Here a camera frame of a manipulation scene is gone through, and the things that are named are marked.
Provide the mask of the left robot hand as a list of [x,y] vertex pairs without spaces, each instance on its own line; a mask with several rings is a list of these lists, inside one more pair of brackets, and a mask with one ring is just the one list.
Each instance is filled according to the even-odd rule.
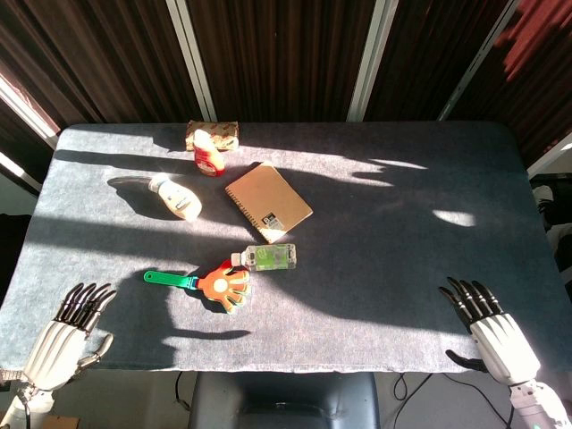
[[109,283],[79,283],[67,292],[53,319],[38,336],[23,376],[35,391],[54,391],[100,362],[114,342],[108,334],[89,355],[84,349],[91,333],[117,291]]

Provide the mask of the brown spiral notebook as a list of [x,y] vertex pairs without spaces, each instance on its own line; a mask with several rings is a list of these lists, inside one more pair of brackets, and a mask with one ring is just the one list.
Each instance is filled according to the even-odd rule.
[[250,223],[274,244],[307,219],[312,208],[270,163],[261,163],[225,188]]

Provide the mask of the beige patterned snack package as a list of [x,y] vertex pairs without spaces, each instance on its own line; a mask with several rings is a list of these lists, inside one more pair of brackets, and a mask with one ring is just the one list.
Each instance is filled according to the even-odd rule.
[[220,151],[236,150],[239,147],[239,124],[237,122],[189,121],[186,127],[187,151],[194,150],[194,133],[203,130],[209,134],[214,146]]

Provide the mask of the dark robot base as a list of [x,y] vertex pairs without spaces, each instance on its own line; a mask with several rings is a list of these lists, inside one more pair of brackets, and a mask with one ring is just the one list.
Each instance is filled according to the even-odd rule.
[[188,429],[381,429],[374,375],[203,372]]

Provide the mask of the grey table cloth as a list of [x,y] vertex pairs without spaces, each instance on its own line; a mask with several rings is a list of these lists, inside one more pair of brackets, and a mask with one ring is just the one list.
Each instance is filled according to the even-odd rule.
[[116,296],[107,368],[452,372],[475,343],[442,295],[488,286],[543,367],[572,303],[510,131],[494,122],[243,123],[219,178],[181,123],[63,132],[0,305],[24,367],[67,291]]

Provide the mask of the white squeeze bottle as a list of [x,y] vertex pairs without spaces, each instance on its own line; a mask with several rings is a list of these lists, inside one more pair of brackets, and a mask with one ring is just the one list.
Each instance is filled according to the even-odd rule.
[[186,222],[194,222],[202,211],[202,203],[190,189],[173,181],[167,174],[153,176],[148,184],[150,191],[156,193],[167,208]]

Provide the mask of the clear plastic bottle green label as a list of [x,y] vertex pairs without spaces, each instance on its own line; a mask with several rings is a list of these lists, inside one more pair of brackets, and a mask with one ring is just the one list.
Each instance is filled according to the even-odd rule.
[[249,271],[275,271],[294,269],[297,264],[294,244],[247,246],[240,253],[231,254],[233,267],[245,267]]

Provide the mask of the green-handled hand clapper toy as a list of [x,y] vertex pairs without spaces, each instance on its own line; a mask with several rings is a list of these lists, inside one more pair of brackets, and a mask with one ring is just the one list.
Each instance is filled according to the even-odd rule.
[[245,303],[250,292],[250,274],[246,269],[235,270],[227,259],[204,278],[196,275],[183,276],[174,273],[146,271],[145,282],[174,287],[183,290],[199,290],[204,297],[222,306],[227,314],[233,314]]

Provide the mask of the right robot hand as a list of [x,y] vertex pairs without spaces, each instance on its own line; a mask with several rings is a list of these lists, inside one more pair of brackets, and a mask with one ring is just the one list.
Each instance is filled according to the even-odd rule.
[[478,281],[452,277],[440,293],[452,305],[458,319],[474,341],[478,358],[456,354],[458,365],[489,373],[499,383],[515,386],[532,381],[541,364],[515,319],[502,308],[491,289]]

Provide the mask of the red ketchup bottle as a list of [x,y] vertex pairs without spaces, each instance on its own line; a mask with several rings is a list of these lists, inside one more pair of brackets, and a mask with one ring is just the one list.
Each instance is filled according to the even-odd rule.
[[194,159],[198,169],[207,176],[223,175],[223,157],[211,140],[211,135],[204,130],[195,130],[193,138]]

